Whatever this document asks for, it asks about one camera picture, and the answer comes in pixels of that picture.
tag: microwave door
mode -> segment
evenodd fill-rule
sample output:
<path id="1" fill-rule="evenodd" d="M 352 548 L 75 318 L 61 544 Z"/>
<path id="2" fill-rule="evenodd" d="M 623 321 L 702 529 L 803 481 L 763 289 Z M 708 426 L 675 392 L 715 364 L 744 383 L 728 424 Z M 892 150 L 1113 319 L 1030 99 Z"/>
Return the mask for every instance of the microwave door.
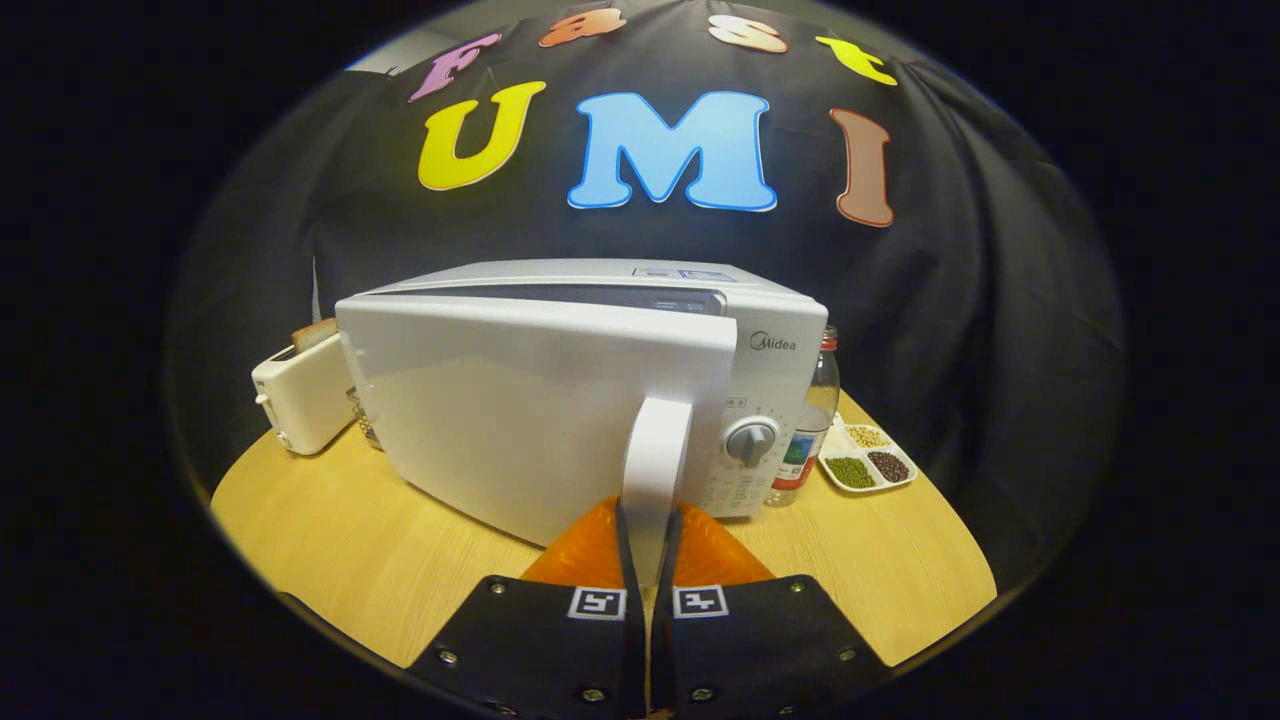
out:
<path id="1" fill-rule="evenodd" d="M 337 306 L 361 404 L 396 471 L 539 546 L 621 495 L 646 398 L 691 406 L 677 496 L 719 445 L 731 318 L 509 297 L 369 295 Z"/>

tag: pink letter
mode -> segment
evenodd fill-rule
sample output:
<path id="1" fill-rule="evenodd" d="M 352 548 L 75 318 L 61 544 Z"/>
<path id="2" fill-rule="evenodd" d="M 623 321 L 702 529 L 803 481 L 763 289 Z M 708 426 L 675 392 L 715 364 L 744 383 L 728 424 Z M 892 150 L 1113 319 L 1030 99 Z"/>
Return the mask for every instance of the pink letter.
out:
<path id="1" fill-rule="evenodd" d="M 466 69 L 472 60 L 480 55 L 481 47 L 488 47 L 494 42 L 502 40 L 502 33 L 495 32 L 493 35 L 486 35 L 480 40 L 468 42 L 457 50 L 449 50 L 444 55 L 435 59 L 431 67 L 431 72 L 426 74 L 426 79 L 422 81 L 422 87 L 417 88 L 417 92 L 408 96 L 408 101 L 412 102 L 424 95 L 430 95 L 436 90 L 440 90 L 445 85 L 453 82 L 453 70 Z"/>

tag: midea logo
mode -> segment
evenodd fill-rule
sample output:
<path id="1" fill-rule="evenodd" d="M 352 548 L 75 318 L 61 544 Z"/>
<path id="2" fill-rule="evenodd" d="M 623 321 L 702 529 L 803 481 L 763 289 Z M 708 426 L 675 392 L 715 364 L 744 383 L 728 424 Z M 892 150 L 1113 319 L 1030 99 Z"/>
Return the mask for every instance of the midea logo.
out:
<path id="1" fill-rule="evenodd" d="M 785 340 L 773 340 L 764 331 L 751 333 L 751 350 L 795 350 L 796 343 Z"/>

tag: yellow letter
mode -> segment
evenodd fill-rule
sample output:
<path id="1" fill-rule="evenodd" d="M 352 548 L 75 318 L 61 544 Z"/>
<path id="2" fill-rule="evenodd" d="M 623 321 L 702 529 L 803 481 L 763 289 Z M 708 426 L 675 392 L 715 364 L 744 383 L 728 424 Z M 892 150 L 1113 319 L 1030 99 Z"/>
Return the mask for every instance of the yellow letter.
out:
<path id="1" fill-rule="evenodd" d="M 426 119 L 426 141 L 417 160 L 417 179 L 429 190 L 453 190 L 480 182 L 492 176 L 511 159 L 520 145 L 525 129 L 529 101 L 547 87 L 543 81 L 513 85 L 493 94 L 498 104 L 498 117 L 493 120 L 493 133 L 484 150 L 470 158 L 458 158 L 458 132 L 462 119 L 480 104 L 475 100 L 449 105 Z"/>
<path id="2" fill-rule="evenodd" d="M 836 59 L 855 73 L 863 77 L 869 77 L 876 82 L 883 82 L 884 85 L 897 85 L 896 79 L 877 70 L 876 67 L 872 65 L 872 63 L 883 65 L 883 60 L 876 55 L 863 53 L 861 47 L 854 45 L 852 42 L 845 42 L 844 40 L 836 40 L 833 37 L 815 37 L 814 40 L 822 42 L 823 45 L 829 45 L 831 49 L 836 51 Z"/>
<path id="3" fill-rule="evenodd" d="M 707 32 L 721 42 L 741 45 L 765 53 L 786 53 L 787 44 L 778 40 L 778 31 L 772 27 L 735 15 L 712 15 L 707 18 L 712 27 Z"/>

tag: black cloth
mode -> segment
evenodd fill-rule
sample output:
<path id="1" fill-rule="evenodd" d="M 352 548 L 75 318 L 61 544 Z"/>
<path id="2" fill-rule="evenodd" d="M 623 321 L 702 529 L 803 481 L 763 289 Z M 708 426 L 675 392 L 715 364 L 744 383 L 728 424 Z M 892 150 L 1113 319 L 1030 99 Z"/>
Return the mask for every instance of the black cloth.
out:
<path id="1" fill-rule="evenodd" d="M 556 20 L 617 8 L 627 24 L 554 47 Z M 771 54 L 716 40 L 708 17 L 768 23 Z M 212 489 L 269 427 L 248 373 L 355 292 L 480 260 L 655 258 L 727 263 L 824 304 L 845 389 L 929 474 L 1007 589 L 1079 524 L 1116 434 L 1121 314 L 1098 229 L 1051 158 L 996 104 L 922 54 L 728 3 L 617 1 L 494 28 L 444 88 L 407 99 L 430 59 L 396 76 L 347 72 L 307 97 L 214 200 L 170 315 L 180 442 Z M 858 44 L 896 87 L 841 65 L 815 36 Z M 461 38 L 460 45 L 475 38 Z M 498 90 L 529 81 L 518 147 L 490 177 L 417 181 L 424 122 L 465 100 L 457 155 L 489 140 Z M 636 92 L 673 126 L 705 92 L 768 100 L 760 118 L 767 213 L 663 204 L 634 170 L 620 208 L 579 210 L 588 118 L 579 101 Z M 888 227 L 836 209 L 847 109 L 884 127 Z"/>

